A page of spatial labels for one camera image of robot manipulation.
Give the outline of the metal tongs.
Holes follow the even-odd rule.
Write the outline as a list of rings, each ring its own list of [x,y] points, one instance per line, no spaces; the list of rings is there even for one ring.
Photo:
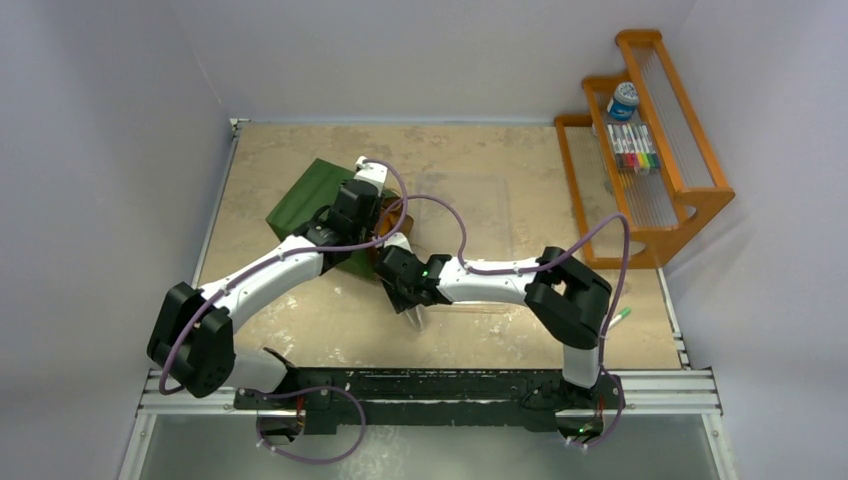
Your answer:
[[[410,308],[404,312],[404,315],[410,322],[411,326],[417,331],[422,332],[425,327],[425,315],[426,309],[417,305],[413,308]]]

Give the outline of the green paper bag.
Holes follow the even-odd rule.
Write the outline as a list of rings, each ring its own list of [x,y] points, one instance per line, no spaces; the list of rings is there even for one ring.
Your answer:
[[[282,242],[296,227],[309,220],[319,208],[330,205],[336,197],[340,184],[353,177],[353,170],[316,158],[271,209],[270,213],[266,215],[266,224],[277,239]],[[382,206],[385,203],[391,205],[399,194],[389,190],[384,195]],[[407,216],[413,219],[410,234],[407,236],[409,238],[415,223],[411,215],[411,206],[408,207]],[[372,247],[364,251],[353,252],[351,257],[338,265],[337,268],[346,273],[374,281],[373,264],[376,260],[377,252]]]

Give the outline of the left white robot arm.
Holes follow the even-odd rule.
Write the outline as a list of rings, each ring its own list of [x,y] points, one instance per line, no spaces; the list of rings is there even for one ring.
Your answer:
[[[345,180],[334,202],[319,208],[260,259],[218,281],[185,282],[164,298],[147,345],[165,379],[197,398],[222,386],[259,391],[272,408],[297,399],[298,382],[282,357],[268,350],[238,351],[235,333],[268,304],[347,261],[366,243],[380,215],[382,190],[372,181]]]

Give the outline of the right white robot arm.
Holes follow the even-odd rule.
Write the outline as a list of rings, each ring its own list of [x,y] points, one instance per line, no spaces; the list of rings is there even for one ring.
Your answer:
[[[374,271],[398,313],[416,307],[484,302],[525,306],[563,345],[561,392],[584,407],[601,391],[600,334],[612,287],[574,257],[547,247],[539,257],[512,262],[470,261],[432,255],[425,262],[400,246],[382,249]]]

